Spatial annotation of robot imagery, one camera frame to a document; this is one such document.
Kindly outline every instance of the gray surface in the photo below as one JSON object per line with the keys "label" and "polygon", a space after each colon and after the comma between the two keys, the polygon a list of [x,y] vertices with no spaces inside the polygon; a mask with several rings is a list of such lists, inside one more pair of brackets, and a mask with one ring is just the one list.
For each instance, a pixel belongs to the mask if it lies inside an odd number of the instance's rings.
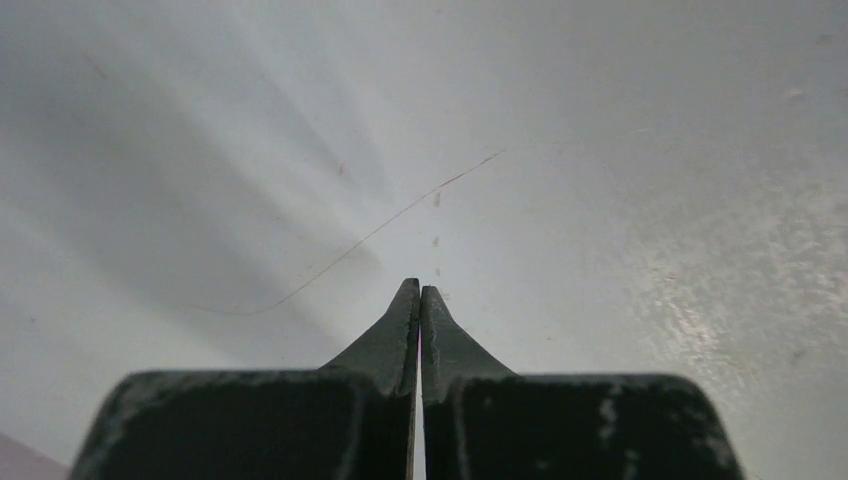
{"label": "gray surface", "polygon": [[437,3],[7,2],[0,431],[67,462],[127,371],[317,366],[416,275],[842,478],[844,2]]}

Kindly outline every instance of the debris particle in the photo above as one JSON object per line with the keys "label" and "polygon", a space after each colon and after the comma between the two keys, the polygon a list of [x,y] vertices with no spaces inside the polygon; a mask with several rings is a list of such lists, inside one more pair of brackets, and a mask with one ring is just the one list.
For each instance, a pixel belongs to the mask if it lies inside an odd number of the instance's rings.
{"label": "debris particle", "polygon": [[100,76],[100,78],[102,78],[103,80],[106,80],[106,72],[104,72],[103,69],[100,68],[100,65],[98,65],[94,60],[92,60],[91,57],[88,56],[88,54],[85,55],[85,59],[88,61],[89,64],[91,64],[91,68],[94,69],[97,75]]}
{"label": "debris particle", "polygon": [[804,91],[800,88],[791,88],[789,89],[789,91],[786,92],[784,98],[786,98],[787,102],[801,100],[802,98],[804,98]]}

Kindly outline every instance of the dust particle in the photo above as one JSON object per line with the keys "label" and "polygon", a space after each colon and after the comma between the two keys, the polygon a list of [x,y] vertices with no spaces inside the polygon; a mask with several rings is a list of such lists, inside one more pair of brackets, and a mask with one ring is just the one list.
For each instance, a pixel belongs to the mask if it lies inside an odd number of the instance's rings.
{"label": "dust particle", "polygon": [[798,362],[800,362],[801,359],[805,356],[807,356],[806,348],[800,348],[798,350],[795,350],[794,352],[792,352],[791,355],[789,355],[789,364],[793,367],[796,367],[798,366]]}

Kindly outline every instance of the scratch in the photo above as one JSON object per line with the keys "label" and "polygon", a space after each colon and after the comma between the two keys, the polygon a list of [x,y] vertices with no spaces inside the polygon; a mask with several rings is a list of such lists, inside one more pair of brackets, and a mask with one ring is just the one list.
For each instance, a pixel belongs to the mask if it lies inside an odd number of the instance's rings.
{"label": "scratch", "polygon": [[[411,209],[412,209],[412,207],[414,207],[414,206],[418,205],[419,203],[421,203],[421,202],[422,202],[425,198],[429,197],[430,195],[432,195],[433,193],[435,193],[436,191],[438,191],[440,188],[443,188],[443,187],[445,187],[446,185],[449,185],[449,184],[451,184],[451,183],[453,183],[453,182],[455,182],[455,181],[459,180],[460,178],[462,178],[462,177],[464,177],[464,176],[468,175],[469,173],[473,172],[474,170],[477,170],[478,168],[482,167],[483,165],[485,165],[485,164],[489,163],[490,161],[494,160],[494,159],[495,159],[496,157],[498,157],[499,155],[501,155],[501,154],[505,153],[507,150],[508,150],[508,149],[504,148],[504,149],[502,149],[502,150],[500,150],[500,151],[498,151],[498,152],[496,152],[496,153],[494,153],[494,154],[492,154],[492,155],[490,155],[490,156],[486,157],[485,159],[483,159],[483,161],[481,161],[481,162],[480,162],[480,163],[478,163],[477,165],[475,165],[475,166],[473,166],[473,167],[469,168],[468,170],[466,170],[466,171],[464,171],[464,172],[460,173],[459,175],[457,175],[457,176],[455,176],[455,177],[451,178],[451,179],[450,179],[450,180],[448,180],[447,182],[445,182],[445,183],[443,183],[443,184],[439,185],[438,187],[433,188],[432,190],[428,191],[428,192],[427,192],[427,193],[425,193],[424,195],[421,195],[421,196],[420,196],[417,200],[415,200],[414,202],[410,203],[410,204],[409,204],[406,208],[404,208],[403,210],[401,210],[401,211],[399,211],[398,213],[394,214],[391,218],[389,218],[388,220],[386,220],[385,222],[383,222],[383,224],[382,224],[382,225],[380,225],[379,227],[377,227],[376,229],[374,229],[374,231],[372,231],[371,233],[369,233],[368,235],[366,235],[366,236],[365,236],[362,240],[360,240],[360,241],[356,242],[356,243],[355,243],[352,247],[350,247],[349,249],[347,249],[347,251],[345,251],[345,253],[343,253],[343,254],[342,254],[339,258],[335,259],[335,260],[334,260],[331,264],[329,264],[329,265],[327,265],[326,267],[324,267],[324,269],[323,269],[323,270],[321,270],[320,272],[318,272],[318,274],[317,274],[317,275],[315,275],[314,277],[312,277],[309,281],[307,281],[306,283],[304,283],[303,285],[301,285],[300,287],[298,287],[295,291],[293,291],[293,292],[291,292],[290,294],[288,294],[288,295],[286,295],[285,297],[283,297],[283,299],[282,299],[282,300],[280,300],[280,301],[278,301],[278,302],[276,302],[276,303],[274,303],[274,304],[272,304],[272,305],[269,305],[269,306],[267,306],[267,307],[262,307],[262,308],[260,308],[260,309],[258,309],[258,310],[254,310],[254,311],[252,311],[252,312],[246,312],[246,313],[240,313],[240,312],[225,312],[225,311],[220,311],[220,310],[214,310],[214,309],[211,309],[211,308],[200,307],[200,306],[197,306],[197,305],[189,305],[189,306],[190,306],[190,307],[192,307],[192,308],[196,308],[196,309],[198,309],[198,310],[203,310],[203,311],[205,311],[205,312],[217,313],[217,314],[222,314],[222,315],[233,315],[233,316],[237,316],[237,317],[250,317],[250,316],[253,316],[253,315],[257,315],[257,314],[260,314],[260,313],[267,312],[268,310],[271,310],[271,309],[273,309],[273,308],[279,307],[280,305],[282,305],[283,303],[285,303],[288,299],[290,299],[290,298],[292,298],[293,296],[295,296],[295,295],[297,295],[298,293],[300,293],[300,291],[301,291],[301,290],[303,290],[304,288],[306,288],[306,287],[308,287],[309,285],[311,285],[311,284],[312,284],[312,282],[314,282],[315,280],[318,280],[319,278],[321,278],[321,275],[324,275],[325,273],[327,273],[328,271],[330,271],[330,269],[332,269],[333,267],[335,267],[335,266],[336,266],[339,262],[341,262],[341,261],[342,261],[342,260],[344,260],[344,259],[345,259],[348,255],[350,255],[351,253],[353,253],[353,251],[354,251],[354,250],[356,250],[357,248],[359,248],[359,246],[360,246],[360,245],[362,245],[363,243],[367,242],[369,238],[371,238],[371,237],[373,237],[374,235],[376,235],[376,234],[377,234],[380,230],[382,230],[382,229],[386,228],[386,226],[387,226],[387,225],[389,225],[390,223],[392,223],[393,221],[395,221],[398,217],[400,217],[400,216],[401,216],[401,215],[403,215],[404,213],[406,213],[406,212],[408,212],[409,210],[411,210]],[[447,299],[449,298],[449,295],[448,295],[448,294],[442,294],[442,297],[444,297],[444,298],[445,298],[445,300],[447,300]]]}
{"label": "scratch", "polygon": [[438,187],[436,187],[436,188],[434,188],[434,189],[430,190],[430,191],[429,191],[429,192],[427,192],[427,193],[426,193],[423,197],[421,197],[421,198],[419,198],[418,200],[416,200],[416,202],[415,202],[415,203],[418,203],[418,202],[420,202],[421,200],[424,200],[424,198],[429,197],[429,196],[430,196],[430,194],[431,194],[431,193],[433,193],[433,192],[435,192],[436,190],[438,190],[438,189],[440,189],[440,188],[442,188],[442,187],[446,187],[446,186],[450,185],[451,183],[453,183],[453,182],[455,182],[455,181],[459,180],[460,178],[462,178],[462,177],[464,177],[464,176],[468,175],[469,173],[473,172],[474,170],[477,170],[478,168],[480,168],[480,167],[482,167],[483,165],[487,164],[488,162],[490,162],[490,161],[494,160],[494,159],[495,159],[498,155],[500,155],[500,154],[502,154],[502,153],[504,153],[504,152],[506,152],[506,149],[503,149],[503,150],[501,150],[500,152],[497,152],[497,153],[495,153],[494,155],[491,155],[490,157],[487,157],[485,160],[483,160],[482,162],[478,163],[478,164],[477,164],[477,166],[472,167],[472,168],[470,168],[470,169],[468,169],[468,170],[466,170],[466,171],[464,171],[464,172],[460,173],[459,175],[457,175],[457,176],[455,176],[455,177],[451,178],[450,180],[448,180],[447,182],[445,182],[445,183],[443,183],[443,184],[439,185]]}

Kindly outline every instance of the brown speck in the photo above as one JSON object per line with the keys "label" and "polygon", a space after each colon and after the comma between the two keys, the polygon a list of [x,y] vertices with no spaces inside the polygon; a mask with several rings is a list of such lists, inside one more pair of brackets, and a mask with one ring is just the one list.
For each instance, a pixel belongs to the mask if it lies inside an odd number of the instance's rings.
{"label": "brown speck", "polygon": [[88,63],[91,65],[91,68],[94,69],[97,75],[103,80],[106,80],[106,72],[104,72],[103,69],[100,68],[100,65],[98,65],[97,62],[92,60],[91,57],[88,56],[88,54],[85,55],[85,59],[86,61],[88,61]]}

